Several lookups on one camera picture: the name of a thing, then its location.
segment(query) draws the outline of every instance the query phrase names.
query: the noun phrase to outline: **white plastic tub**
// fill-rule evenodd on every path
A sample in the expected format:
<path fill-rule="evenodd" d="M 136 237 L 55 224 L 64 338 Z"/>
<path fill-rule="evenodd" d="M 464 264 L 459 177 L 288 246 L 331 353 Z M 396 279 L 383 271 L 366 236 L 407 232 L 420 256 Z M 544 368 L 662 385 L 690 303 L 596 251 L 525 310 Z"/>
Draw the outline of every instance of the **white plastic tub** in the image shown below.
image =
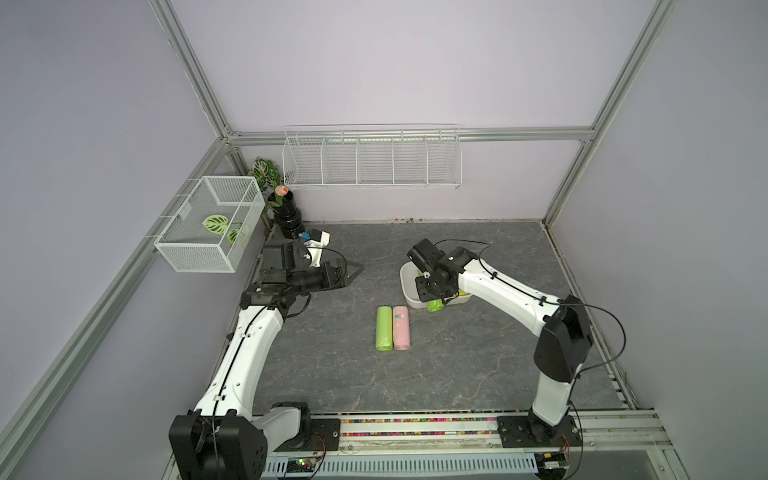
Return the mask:
<path fill-rule="evenodd" d="M 419 300 L 419 292 L 416 291 L 416 277 L 419 276 L 419 269 L 416 268 L 413 262 L 408 262 L 400 268 L 400 285 L 402 286 L 402 294 L 406 298 L 406 303 L 411 308 L 426 308 L 427 302 Z M 467 303 L 472 295 L 461 295 L 455 300 L 451 300 L 448 305 L 459 305 L 460 303 Z"/>

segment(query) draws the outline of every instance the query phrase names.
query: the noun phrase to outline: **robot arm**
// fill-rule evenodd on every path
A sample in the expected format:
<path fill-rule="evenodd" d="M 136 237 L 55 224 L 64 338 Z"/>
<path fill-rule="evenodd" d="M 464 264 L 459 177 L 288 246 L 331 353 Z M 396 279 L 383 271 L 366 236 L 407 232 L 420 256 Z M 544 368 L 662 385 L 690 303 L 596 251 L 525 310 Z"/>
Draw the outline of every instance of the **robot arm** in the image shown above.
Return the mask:
<path fill-rule="evenodd" d="M 174 420 L 169 439 L 183 480 L 255 480 L 266 455 L 281 445 L 301 449 L 309 442 L 311 418 L 304 402 L 278 403 L 252 419 L 267 353 L 293 302 L 347 286 L 362 271 L 361 264 L 346 260 L 343 266 L 321 263 L 318 247 L 327 245 L 329 236 L 317 230 L 308 234 L 264 247 L 260 281 L 240 299 L 242 310 L 221 366 L 194 410 Z M 349 265 L 357 268 L 352 275 L 347 274 Z"/>
<path fill-rule="evenodd" d="M 531 437 L 554 438 L 568 411 L 574 379 L 593 344 L 581 301 L 547 295 L 480 263 L 478 255 L 458 247 L 446 254 L 429 240 L 408 253 L 425 276 L 416 279 L 422 302 L 449 299 L 464 290 L 515 318 L 539 340 L 534 362 L 539 368 L 536 398 L 528 416 Z"/>

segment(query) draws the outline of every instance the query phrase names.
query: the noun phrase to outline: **white wire basket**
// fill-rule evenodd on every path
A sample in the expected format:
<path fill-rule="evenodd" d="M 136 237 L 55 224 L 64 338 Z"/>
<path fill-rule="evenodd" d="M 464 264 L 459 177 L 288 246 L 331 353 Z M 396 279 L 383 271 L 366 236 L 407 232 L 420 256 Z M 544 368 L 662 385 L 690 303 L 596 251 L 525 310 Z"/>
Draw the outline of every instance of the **white wire basket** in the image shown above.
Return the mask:
<path fill-rule="evenodd" d="M 177 272 L 234 273 L 264 198 L 253 177 L 202 177 L 154 245 Z"/>
<path fill-rule="evenodd" d="M 283 174 L 293 189 L 462 184 L 458 126 L 287 127 Z"/>

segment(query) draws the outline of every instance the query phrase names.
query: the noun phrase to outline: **plant pot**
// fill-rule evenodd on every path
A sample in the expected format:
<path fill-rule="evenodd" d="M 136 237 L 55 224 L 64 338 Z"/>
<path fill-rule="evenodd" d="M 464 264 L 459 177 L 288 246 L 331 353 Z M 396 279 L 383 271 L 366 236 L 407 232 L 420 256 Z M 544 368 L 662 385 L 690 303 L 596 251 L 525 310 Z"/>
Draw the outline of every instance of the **plant pot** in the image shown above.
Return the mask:
<path fill-rule="evenodd" d="M 279 206 L 275 204 L 276 195 L 272 192 L 266 201 L 270 205 L 273 212 L 279 217 L 290 217 L 296 210 L 296 201 L 293 199 L 293 192 L 289 191 L 283 196 L 283 203 Z"/>
<path fill-rule="evenodd" d="M 275 223 L 280 227 L 280 232 L 285 238 L 299 238 L 304 231 L 304 223 L 301 220 L 301 210 L 296 208 L 296 201 L 293 199 L 293 192 L 288 192 L 283 197 L 283 204 L 276 207 L 275 193 L 271 193 L 266 201 L 275 213 Z"/>

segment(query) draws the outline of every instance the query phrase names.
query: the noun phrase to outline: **table surface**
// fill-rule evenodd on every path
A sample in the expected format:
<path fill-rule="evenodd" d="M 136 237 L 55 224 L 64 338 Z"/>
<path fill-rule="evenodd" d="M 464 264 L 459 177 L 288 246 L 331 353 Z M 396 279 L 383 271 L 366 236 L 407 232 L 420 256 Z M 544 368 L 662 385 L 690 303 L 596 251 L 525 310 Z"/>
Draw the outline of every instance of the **table surface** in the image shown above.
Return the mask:
<path fill-rule="evenodd" d="M 411 349 L 375 348 L 376 309 L 405 305 L 400 267 L 422 238 L 492 243 L 494 268 L 559 297 L 568 284 L 537 222 L 368 223 L 312 225 L 330 233 L 330 248 L 365 270 L 347 288 L 316 293 L 307 310 L 286 320 L 266 359 L 253 412 L 276 402 L 308 402 L 312 413 L 511 410 L 531 406 L 538 382 L 537 339 L 479 298 L 430 313 L 409 308 Z M 462 245 L 444 242 L 443 250 Z M 333 252 L 323 253 L 331 260 Z M 296 301 L 301 307 L 303 299 Z M 597 347 L 587 364 L 601 361 Z M 605 369 L 577 381 L 579 409 L 621 407 Z"/>

